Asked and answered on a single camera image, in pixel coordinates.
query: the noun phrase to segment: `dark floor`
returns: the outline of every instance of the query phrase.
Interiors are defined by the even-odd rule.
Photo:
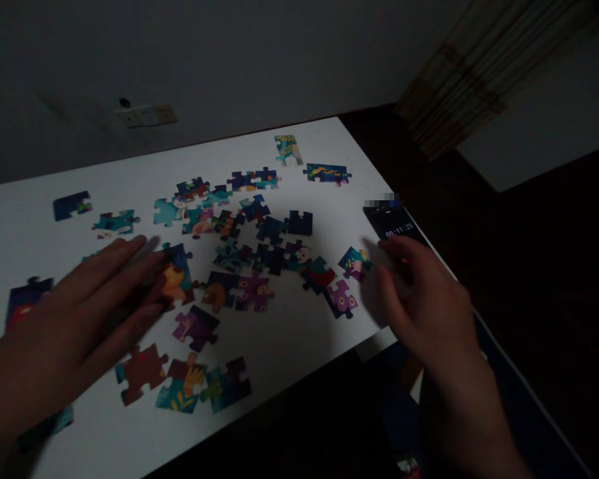
[[[457,152],[428,163],[392,108],[339,118],[595,472],[599,152],[498,194]]]

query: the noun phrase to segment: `wall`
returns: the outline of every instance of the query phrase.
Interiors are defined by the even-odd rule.
[[[0,183],[394,102],[468,0],[7,3]]]
[[[599,149],[599,30],[459,152],[498,192]]]

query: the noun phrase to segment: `dark blue puzzle piece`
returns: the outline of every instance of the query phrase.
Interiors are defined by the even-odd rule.
[[[284,218],[284,222],[288,225],[289,234],[301,234],[310,236],[313,234],[313,214],[304,212],[300,215],[297,210],[291,210],[290,218]]]
[[[53,215],[55,216],[55,220],[66,220],[72,216],[71,213],[73,212],[83,214],[91,211],[93,205],[85,201],[90,199],[89,192],[80,192],[53,200]]]
[[[280,235],[286,233],[286,230],[288,230],[286,223],[276,220],[272,216],[267,216],[264,219],[264,223],[258,223],[255,227],[259,230],[256,238],[260,241],[264,241],[264,238],[269,238],[273,246],[282,242]]]

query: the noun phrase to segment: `smartphone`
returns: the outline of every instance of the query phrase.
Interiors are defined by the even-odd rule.
[[[364,214],[381,240],[389,236],[409,236],[424,246],[428,242],[403,206],[364,206]]]

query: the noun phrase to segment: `wall switch plate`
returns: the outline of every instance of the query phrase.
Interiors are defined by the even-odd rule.
[[[159,104],[153,105],[153,111],[155,111],[155,115],[158,117],[160,123],[175,123],[178,121],[175,113],[173,113],[173,108],[169,104]]]
[[[118,110],[114,112],[127,128],[143,126],[140,117],[133,110]]]
[[[135,113],[140,117],[144,126],[156,126],[162,124],[158,116],[155,114],[155,110],[152,106],[137,106],[133,109]]]

